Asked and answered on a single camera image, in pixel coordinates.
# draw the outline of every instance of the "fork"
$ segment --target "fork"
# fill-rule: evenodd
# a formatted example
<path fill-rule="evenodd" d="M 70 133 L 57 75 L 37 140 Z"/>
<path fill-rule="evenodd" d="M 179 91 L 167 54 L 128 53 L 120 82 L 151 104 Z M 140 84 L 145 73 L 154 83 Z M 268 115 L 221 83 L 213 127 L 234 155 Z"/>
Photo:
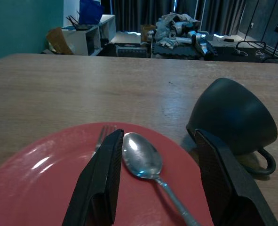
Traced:
<path fill-rule="evenodd" d="M 98 151 L 98 149 L 101 146 L 105 137 L 107 135 L 109 135 L 110 133 L 112 133 L 113 131 L 115 131 L 116 129 L 117 129 L 117 126 L 111 126 L 111 125 L 105 125 L 102 127 L 93 155 Z"/>

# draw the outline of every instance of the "teal wall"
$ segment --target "teal wall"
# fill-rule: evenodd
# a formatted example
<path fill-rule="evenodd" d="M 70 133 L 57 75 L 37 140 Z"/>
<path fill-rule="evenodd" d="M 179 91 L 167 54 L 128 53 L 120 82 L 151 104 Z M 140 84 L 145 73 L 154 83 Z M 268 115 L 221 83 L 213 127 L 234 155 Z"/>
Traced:
<path fill-rule="evenodd" d="M 63 0 L 0 0 L 0 58 L 39 53 L 47 32 L 63 25 Z"/>

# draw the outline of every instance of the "mug handle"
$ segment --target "mug handle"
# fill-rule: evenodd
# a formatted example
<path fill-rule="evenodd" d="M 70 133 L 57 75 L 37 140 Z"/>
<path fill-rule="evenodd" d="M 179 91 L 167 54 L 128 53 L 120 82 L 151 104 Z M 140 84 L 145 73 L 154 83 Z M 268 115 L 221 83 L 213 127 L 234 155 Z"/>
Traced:
<path fill-rule="evenodd" d="M 255 170 L 255 169 L 245 166 L 245 165 L 243 165 L 243 167 L 250 174 L 254 174 L 254 175 L 258 175 L 258 176 L 265 176 L 265 175 L 272 174 L 276 169 L 276 162 L 275 162 L 274 157 L 272 157 L 272 155 L 269 154 L 264 148 L 260 148 L 257 151 L 259 152 L 260 155 L 262 155 L 266 159 L 267 168 L 263 169 L 263 170 L 262 169 Z"/>

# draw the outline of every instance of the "blue bag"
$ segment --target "blue bag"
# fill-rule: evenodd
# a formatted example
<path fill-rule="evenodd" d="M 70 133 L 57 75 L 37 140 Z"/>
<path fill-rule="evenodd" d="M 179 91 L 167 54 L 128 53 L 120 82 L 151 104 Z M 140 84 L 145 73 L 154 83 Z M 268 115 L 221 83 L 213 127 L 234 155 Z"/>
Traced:
<path fill-rule="evenodd" d="M 104 7 L 94 0 L 79 1 L 79 23 L 80 24 L 98 24 Z"/>

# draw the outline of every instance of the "spoon handle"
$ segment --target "spoon handle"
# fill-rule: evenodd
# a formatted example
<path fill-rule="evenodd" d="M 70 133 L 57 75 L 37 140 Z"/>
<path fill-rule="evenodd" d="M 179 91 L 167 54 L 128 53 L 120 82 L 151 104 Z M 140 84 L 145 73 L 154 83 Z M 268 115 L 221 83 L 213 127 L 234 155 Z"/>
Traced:
<path fill-rule="evenodd" d="M 163 181 L 160 177 L 156 178 L 155 181 L 157 181 L 158 184 L 161 185 L 164 188 L 164 190 L 167 192 L 167 194 L 169 195 L 170 199 L 172 200 L 172 202 L 174 203 L 174 205 L 176 206 L 176 208 L 178 209 L 178 211 L 182 215 L 186 225 L 187 226 L 200 226 L 200 224 L 188 212 L 186 207 L 184 207 L 183 204 L 181 203 L 181 201 L 176 197 L 176 195 L 170 189 L 168 184 L 165 181 Z"/>

